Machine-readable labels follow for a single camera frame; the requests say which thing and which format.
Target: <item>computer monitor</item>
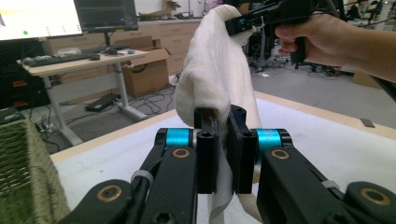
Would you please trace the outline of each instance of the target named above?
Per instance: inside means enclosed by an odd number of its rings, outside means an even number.
[[[137,30],[134,0],[75,0],[83,33]]]
[[[73,0],[0,0],[0,41],[81,34]]]

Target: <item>wicker basket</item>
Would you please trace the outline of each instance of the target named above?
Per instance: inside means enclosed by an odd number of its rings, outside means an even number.
[[[27,119],[0,126],[0,223],[56,223],[70,212],[58,173]]]

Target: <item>standing desk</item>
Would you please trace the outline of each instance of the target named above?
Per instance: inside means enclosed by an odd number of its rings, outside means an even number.
[[[341,191],[351,182],[368,181],[396,192],[396,130],[377,124],[367,128],[359,119],[264,93],[256,92],[256,97],[262,127],[286,129],[295,147]],[[184,127],[173,110],[51,155],[70,208],[100,182],[130,181],[160,128]],[[207,223],[206,205],[199,195],[198,223]],[[224,214],[225,223],[258,223],[236,197]]]
[[[34,77],[41,77],[44,80],[44,85],[51,103],[53,110],[55,111],[56,118],[59,121],[59,131],[64,137],[72,144],[76,146],[82,143],[82,140],[71,131],[70,128],[64,122],[59,103],[76,99],[81,96],[97,93],[99,91],[107,91],[114,88],[120,89],[121,103],[119,107],[122,111],[136,119],[146,119],[147,116],[140,111],[130,107],[128,105],[127,93],[125,90],[125,84],[123,80],[122,70],[120,63],[131,61],[135,58],[141,58],[147,55],[145,51],[136,50],[134,54],[127,54],[125,50],[119,50],[119,55],[104,55],[101,54],[99,61],[79,60],[69,63],[57,63],[39,67],[29,67],[24,65],[23,67]],[[60,75],[63,73],[75,72],[79,70],[106,66],[114,64],[115,70],[113,73],[83,79],[81,81],[66,83],[61,85],[52,85],[50,76]]]

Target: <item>white screen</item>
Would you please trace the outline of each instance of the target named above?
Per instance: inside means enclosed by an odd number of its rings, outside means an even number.
[[[0,0],[0,40],[78,34],[74,0]]]

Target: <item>white cloth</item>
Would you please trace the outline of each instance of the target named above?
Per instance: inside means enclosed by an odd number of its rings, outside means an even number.
[[[193,126],[195,107],[219,111],[218,191],[208,200],[210,223],[223,223],[222,212],[233,197],[233,174],[224,155],[231,105],[246,109],[250,129],[261,127],[248,61],[242,51],[252,31],[229,37],[225,28],[225,21],[237,16],[240,13],[236,8],[228,5],[216,7],[204,16],[190,42],[176,90],[177,113],[189,126]]]

